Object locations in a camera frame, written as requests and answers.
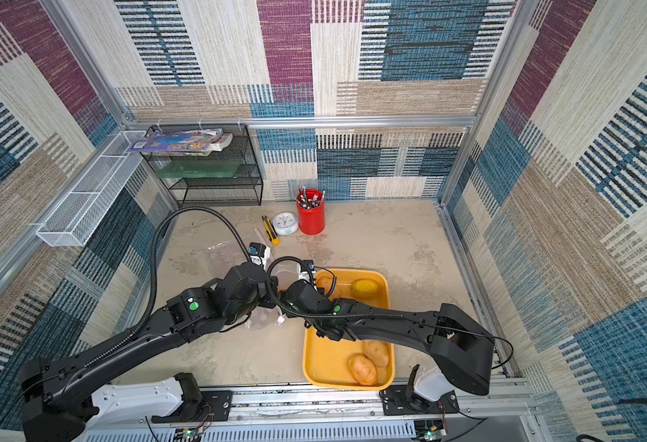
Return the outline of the clear zipper bag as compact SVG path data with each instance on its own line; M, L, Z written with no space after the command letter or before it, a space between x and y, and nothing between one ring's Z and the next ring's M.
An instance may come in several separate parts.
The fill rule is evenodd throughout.
M207 269L213 277L224 277L231 267L245 262L242 249L235 239L210 246L204 254Z
M301 267L298 263L279 263L272 272L273 278L277 279L277 291L284 291L299 280ZM286 314L280 307L264 295L251 313L250 318L245 322L245 329L250 331L262 330L269 326L281 326L286 321Z

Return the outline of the orange potato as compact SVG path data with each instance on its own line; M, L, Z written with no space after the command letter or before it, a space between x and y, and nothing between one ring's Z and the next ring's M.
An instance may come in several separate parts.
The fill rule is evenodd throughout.
M321 278L316 279L316 287L319 291L323 292L323 294L327 297L330 298L332 296L332 293L334 293L334 278L330 276L323 276Z

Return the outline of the green tray in rack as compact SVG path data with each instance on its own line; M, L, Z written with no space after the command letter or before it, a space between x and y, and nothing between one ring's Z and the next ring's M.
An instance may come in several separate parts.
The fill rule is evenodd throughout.
M232 178L240 169L240 162L232 160L172 161L156 172L161 179L223 179Z

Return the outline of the aluminium front rail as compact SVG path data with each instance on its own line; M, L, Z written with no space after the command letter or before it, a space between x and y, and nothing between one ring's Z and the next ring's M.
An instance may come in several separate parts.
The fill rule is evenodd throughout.
M487 396L450 392L412 408L406 385L382 392L306 383L204 388L204 421L154 418L94 427L83 441L549 441L523 379L495 378Z

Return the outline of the red ribbed pen cup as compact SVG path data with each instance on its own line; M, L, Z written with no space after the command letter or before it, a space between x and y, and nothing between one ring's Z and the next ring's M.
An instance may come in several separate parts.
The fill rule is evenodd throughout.
M325 229L325 192L303 188L296 197L299 213L299 229L306 235L314 236Z

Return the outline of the yellow plastic tray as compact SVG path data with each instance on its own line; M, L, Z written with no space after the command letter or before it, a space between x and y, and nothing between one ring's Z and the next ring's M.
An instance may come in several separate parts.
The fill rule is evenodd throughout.
M386 278L377 272L356 269L334 269L332 272L319 270L315 278L330 276L334 278L334 293L331 300L336 298L353 298L376 308L387 309L390 306L389 285ZM374 298L359 299L351 294L351 284L359 279L373 279L380 285L380 293ZM304 355L302 362L303 373L311 384L323 388L341 390L384 390L393 382L395 370L394 346L386 343L391 352L391 361L387 368L378 368L378 383L376 386L359 385L347 368L347 360L351 355L363 354L364 341L334 342L328 338L319 337L314 328L308 329L304 336Z

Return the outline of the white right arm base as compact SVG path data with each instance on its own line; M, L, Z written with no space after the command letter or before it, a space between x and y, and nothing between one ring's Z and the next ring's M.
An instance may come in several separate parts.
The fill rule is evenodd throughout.
M420 366L414 375L413 392L427 401L435 403L453 391L454 387L437 366Z

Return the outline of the brown potato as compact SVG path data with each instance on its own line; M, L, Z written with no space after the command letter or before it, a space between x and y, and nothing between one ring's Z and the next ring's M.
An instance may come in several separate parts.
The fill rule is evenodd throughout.
M390 348L381 341L365 340L363 354L378 368L387 368L391 361Z
M363 354L354 354L347 360L347 368L354 380L361 386L371 387L378 383L375 364Z

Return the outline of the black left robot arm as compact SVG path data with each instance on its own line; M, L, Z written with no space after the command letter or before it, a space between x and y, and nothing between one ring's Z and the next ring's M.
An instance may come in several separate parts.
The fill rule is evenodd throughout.
M254 263L192 287L114 337L72 357L36 357L21 369L21 426L29 441L72 441L100 408L94 392L130 369L200 337L219 333L274 304L278 281Z

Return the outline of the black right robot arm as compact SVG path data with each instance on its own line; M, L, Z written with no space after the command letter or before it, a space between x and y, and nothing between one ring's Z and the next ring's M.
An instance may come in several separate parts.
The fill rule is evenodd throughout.
M406 346L432 357L456 389L479 396L489 392L496 338L455 305L392 311L352 298L330 300L305 280L281 292L268 282L266 289L286 316L303 318L319 337Z

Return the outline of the yellow utility knife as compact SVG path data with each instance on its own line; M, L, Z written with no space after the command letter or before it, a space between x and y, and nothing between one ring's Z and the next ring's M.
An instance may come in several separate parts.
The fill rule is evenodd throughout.
M262 216L262 221L263 221L264 227L266 228L266 234L268 239L274 246L278 246L280 243L280 239L277 235L277 232L274 229L274 225L272 224L272 221L266 215Z

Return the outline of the white round clock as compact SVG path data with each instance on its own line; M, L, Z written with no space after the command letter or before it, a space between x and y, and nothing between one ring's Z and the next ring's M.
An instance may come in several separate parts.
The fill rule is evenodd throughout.
M283 212L272 218L275 233L279 236L288 236L299 230L299 221L295 214Z

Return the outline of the brown potato upper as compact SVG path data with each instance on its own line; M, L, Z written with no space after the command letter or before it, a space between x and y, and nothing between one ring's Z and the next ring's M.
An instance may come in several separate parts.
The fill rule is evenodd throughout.
M365 340L363 354L378 368L387 368L391 361L390 348L381 341Z

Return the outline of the brown potato lower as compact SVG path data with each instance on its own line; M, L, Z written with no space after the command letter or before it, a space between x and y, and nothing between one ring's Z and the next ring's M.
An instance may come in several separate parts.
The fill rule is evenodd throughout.
M375 364L363 354L354 354L347 360L347 368L354 380L361 386L371 387L378 383Z

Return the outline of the yellow lemon-like potato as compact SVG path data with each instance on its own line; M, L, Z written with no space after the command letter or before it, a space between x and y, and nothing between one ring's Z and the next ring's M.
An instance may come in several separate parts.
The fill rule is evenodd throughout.
M351 294L354 298L374 298L380 293L380 285L373 279L359 279L351 284Z

